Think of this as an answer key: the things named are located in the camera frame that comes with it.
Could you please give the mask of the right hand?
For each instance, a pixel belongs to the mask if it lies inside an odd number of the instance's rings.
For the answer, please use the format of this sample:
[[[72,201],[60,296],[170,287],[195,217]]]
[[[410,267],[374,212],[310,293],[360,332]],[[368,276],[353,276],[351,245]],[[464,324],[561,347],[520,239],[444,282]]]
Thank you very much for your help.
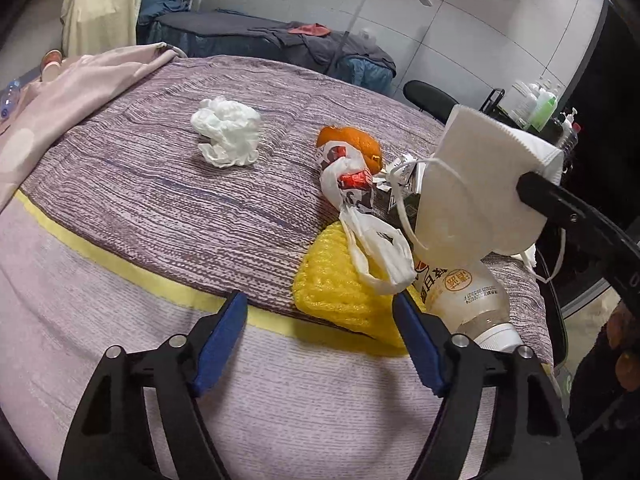
[[[639,320],[620,300],[605,326],[608,344],[620,355],[615,364],[615,375],[620,385],[629,392],[639,389]]]

